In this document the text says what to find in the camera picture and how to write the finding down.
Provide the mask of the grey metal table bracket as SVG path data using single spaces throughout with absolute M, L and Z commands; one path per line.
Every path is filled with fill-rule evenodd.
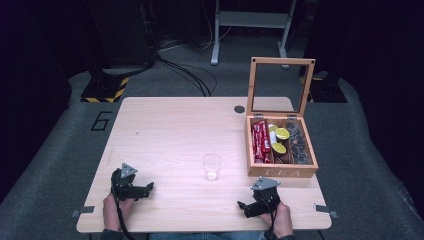
M 314 205 L 314 209 L 317 212 L 322 212 L 322 213 L 327 213 L 331 218 L 335 218 L 337 219 L 339 217 L 338 213 L 336 210 L 331 209 L 328 206 L 324 206 L 324 205 L 319 205 L 319 204 L 315 204 Z
M 78 218 L 81 214 L 85 213 L 93 213 L 95 206 L 83 206 L 77 210 L 72 210 L 70 213 L 70 217 Z

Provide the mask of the clear plastic cup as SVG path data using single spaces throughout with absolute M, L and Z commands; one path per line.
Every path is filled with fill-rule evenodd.
M 219 179 L 220 170 L 223 166 L 223 159 L 218 154 L 206 154 L 202 158 L 201 165 L 206 180 L 216 181 Z

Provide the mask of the person's left hand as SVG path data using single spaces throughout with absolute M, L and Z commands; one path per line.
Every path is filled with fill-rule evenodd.
M 115 202 L 114 195 L 112 193 L 109 193 L 107 197 L 103 200 L 104 228 L 120 232 L 122 230 L 122 227 L 119 220 L 117 208 L 121 209 L 122 219 L 126 220 L 130 214 L 133 204 L 133 199 L 126 199 L 124 201 Z

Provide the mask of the person's right hand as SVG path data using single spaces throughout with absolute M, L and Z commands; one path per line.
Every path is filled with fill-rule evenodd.
M 266 240 L 295 240 L 292 227 L 291 211 L 288 205 L 280 202 L 272 213 L 262 214 L 260 218 L 269 229 L 264 233 Z

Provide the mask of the wooden box with window lid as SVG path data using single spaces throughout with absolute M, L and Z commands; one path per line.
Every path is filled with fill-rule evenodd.
M 296 100 L 290 99 L 293 92 L 282 83 L 289 77 L 286 74 L 281 74 L 277 77 L 277 81 L 273 83 L 273 86 L 279 92 L 277 97 L 257 97 L 255 95 L 256 90 L 262 88 L 265 84 L 272 83 L 271 71 L 278 69 L 282 65 L 292 66 L 296 69 L 302 68 L 304 70 L 303 84 L 299 88 L 301 96 Z M 311 178 L 318 170 L 318 163 L 304 119 L 314 67 L 315 61 L 313 59 L 274 57 L 253 57 L 251 59 L 245 124 L 247 173 L 250 177 Z M 278 139 L 275 131 L 268 131 L 271 162 L 268 164 L 256 163 L 253 154 L 252 125 L 261 120 L 266 122 L 267 130 L 269 125 L 276 125 L 278 128 L 287 129 L 286 125 L 289 121 L 299 123 L 306 137 L 312 164 L 295 164 L 289 139 Z M 272 144 L 276 142 L 286 147 L 287 152 L 285 154 L 277 154 L 273 151 Z

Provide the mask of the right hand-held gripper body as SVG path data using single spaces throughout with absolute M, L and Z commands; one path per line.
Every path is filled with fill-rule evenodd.
M 251 186 L 253 198 L 259 208 L 264 208 L 266 213 L 272 213 L 280 203 L 277 187 L 280 181 L 260 176 Z

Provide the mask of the white metal stand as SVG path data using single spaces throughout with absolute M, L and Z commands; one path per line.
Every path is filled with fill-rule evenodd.
M 252 27 L 267 29 L 282 29 L 283 35 L 277 43 L 279 56 L 287 57 L 286 44 L 294 17 L 297 0 L 289 0 L 290 8 L 287 13 L 243 12 L 226 11 L 220 9 L 220 0 L 215 0 L 215 26 L 214 45 L 210 64 L 216 66 L 219 62 L 220 53 L 220 28 L 225 27 Z

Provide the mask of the pile of dark capsules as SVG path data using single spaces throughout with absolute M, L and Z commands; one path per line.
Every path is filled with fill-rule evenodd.
M 306 137 L 299 123 L 289 121 L 286 125 L 289 131 L 289 143 L 295 164 L 311 165 L 312 160 L 307 148 Z

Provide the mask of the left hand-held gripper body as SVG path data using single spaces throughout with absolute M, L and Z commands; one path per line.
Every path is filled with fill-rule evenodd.
M 112 173 L 111 192 L 119 200 L 130 199 L 134 193 L 137 193 L 136 186 L 133 185 L 136 173 L 137 170 L 126 163 Z

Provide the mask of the row of red stick packets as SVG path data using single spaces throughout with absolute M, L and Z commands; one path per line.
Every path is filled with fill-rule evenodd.
M 267 125 L 264 120 L 258 121 L 252 125 L 252 144 L 255 162 L 270 163 L 271 147 Z

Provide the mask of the black yellow striped stand base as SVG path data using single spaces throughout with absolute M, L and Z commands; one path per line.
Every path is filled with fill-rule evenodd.
M 129 81 L 126 76 L 104 74 L 100 79 L 92 77 L 81 94 L 81 102 L 117 102 Z

